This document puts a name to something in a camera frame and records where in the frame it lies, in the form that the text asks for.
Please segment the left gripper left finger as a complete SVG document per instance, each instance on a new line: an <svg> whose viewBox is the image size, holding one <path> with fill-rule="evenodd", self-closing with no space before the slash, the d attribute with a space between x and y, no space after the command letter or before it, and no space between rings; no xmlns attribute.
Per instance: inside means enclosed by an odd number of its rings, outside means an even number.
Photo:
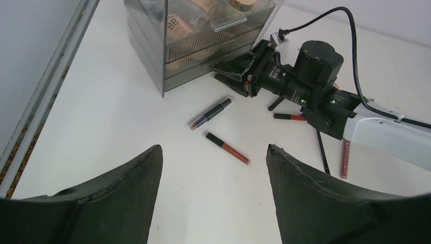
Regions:
<svg viewBox="0 0 431 244"><path fill-rule="evenodd" d="M147 243L161 180L154 145L52 196L1 199L1 243Z"/></svg>

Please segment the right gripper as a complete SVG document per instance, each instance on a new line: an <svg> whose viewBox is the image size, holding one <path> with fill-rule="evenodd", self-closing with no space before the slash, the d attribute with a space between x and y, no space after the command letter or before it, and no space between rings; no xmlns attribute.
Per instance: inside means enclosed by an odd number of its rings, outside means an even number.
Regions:
<svg viewBox="0 0 431 244"><path fill-rule="evenodd" d="M274 55L273 44L262 40L250 53L214 64L214 78L246 98L263 88L300 106L316 106L344 62L330 44L315 40L302 44L293 66L279 64ZM245 76L245 83L225 75Z"/></svg>

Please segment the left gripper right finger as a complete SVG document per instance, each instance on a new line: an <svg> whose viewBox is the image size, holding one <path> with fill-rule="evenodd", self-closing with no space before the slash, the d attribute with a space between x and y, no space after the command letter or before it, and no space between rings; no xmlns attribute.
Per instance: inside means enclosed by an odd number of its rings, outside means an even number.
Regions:
<svg viewBox="0 0 431 244"><path fill-rule="evenodd" d="M274 144L266 165L283 243L430 243L430 194L359 187Z"/></svg>

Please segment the dark eyeliner pen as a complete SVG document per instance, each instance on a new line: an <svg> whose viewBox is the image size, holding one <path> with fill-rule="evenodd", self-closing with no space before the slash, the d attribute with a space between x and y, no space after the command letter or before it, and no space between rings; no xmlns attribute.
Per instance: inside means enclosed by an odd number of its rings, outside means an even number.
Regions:
<svg viewBox="0 0 431 244"><path fill-rule="evenodd" d="M233 96L227 96L223 98L220 102L216 103L208 111L203 113L199 118L197 118L194 122L192 122L189 128L192 131L195 131L197 128L201 127L203 124L207 123L208 121L213 119L216 115L221 113L226 107L228 107L234 101L235 101L235 98Z"/></svg>

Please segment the clear acrylic organizer box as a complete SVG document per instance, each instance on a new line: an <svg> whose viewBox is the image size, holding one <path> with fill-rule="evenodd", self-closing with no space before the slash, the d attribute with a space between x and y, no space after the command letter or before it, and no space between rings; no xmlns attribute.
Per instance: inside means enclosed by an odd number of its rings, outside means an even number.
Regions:
<svg viewBox="0 0 431 244"><path fill-rule="evenodd" d="M168 41L149 5L157 2L178 14L194 34ZM251 11L234 9L229 1L124 1L130 42L164 94L212 71L212 66L249 51L261 40L282 1L257 1Z"/></svg>

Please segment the orange lip gloss tube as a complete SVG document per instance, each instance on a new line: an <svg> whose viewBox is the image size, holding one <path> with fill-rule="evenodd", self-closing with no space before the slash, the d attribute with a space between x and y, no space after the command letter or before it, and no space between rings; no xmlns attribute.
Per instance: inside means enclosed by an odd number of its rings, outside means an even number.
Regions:
<svg viewBox="0 0 431 244"><path fill-rule="evenodd" d="M211 132L207 132L205 136L208 140L210 140L212 143L217 145L218 147L222 148L224 151L232 155L233 157L240 160L242 163L249 165L251 160L246 157L244 154L240 153L238 150L227 144L225 141L220 139L219 137L215 136Z"/></svg>

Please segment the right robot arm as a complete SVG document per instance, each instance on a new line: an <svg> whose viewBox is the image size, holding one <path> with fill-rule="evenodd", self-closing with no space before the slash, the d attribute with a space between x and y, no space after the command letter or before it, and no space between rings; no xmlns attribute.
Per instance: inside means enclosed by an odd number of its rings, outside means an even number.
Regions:
<svg viewBox="0 0 431 244"><path fill-rule="evenodd" d="M430 170L430 129L410 124L401 114L370 111L359 95L334 87L343 57L328 43L306 41L295 65L280 65L275 46L260 41L250 51L214 65L215 78L244 97L265 89L301 107L318 131L384 151Z"/></svg>

